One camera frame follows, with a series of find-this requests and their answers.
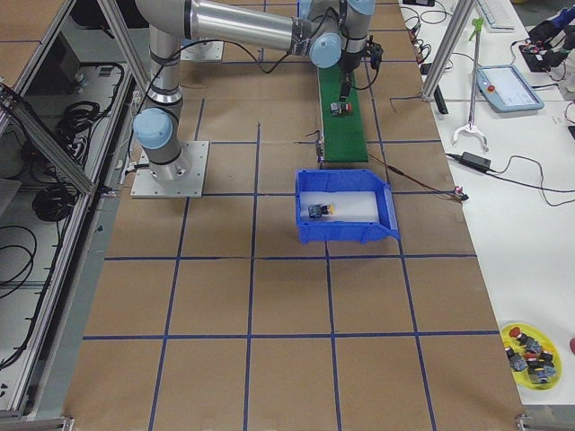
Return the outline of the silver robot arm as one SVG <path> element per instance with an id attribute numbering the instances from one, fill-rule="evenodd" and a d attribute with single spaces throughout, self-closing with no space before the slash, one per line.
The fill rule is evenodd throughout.
<path id="1" fill-rule="evenodd" d="M 153 178 L 195 173 L 193 142 L 210 144 L 208 196 L 288 193 L 298 169 L 369 164 L 356 120 L 362 86 L 378 75 L 381 49 L 368 32 L 371 1 L 235 5 L 139 1 L 149 26 L 146 105 L 172 124 L 163 147 L 143 147 Z"/>

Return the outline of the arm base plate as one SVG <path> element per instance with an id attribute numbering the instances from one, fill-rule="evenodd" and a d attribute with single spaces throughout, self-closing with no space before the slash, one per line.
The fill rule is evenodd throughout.
<path id="1" fill-rule="evenodd" d="M 181 60 L 192 62 L 219 62 L 223 56 L 224 42 L 202 42 L 192 46 L 191 40 L 181 41 Z"/>
<path id="2" fill-rule="evenodd" d="M 135 173 L 133 198 L 201 198 L 208 162 L 209 141 L 181 141 L 180 157 L 166 165 L 150 163 L 145 150 Z"/>

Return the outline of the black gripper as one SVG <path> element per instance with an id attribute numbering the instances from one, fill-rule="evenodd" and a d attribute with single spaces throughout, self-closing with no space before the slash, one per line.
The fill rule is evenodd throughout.
<path id="1" fill-rule="evenodd" d="M 346 101 L 352 90 L 351 75 L 357 69 L 362 59 L 367 55 L 366 38 L 346 38 L 343 42 L 339 67 L 341 69 L 341 88 L 339 101 Z"/>

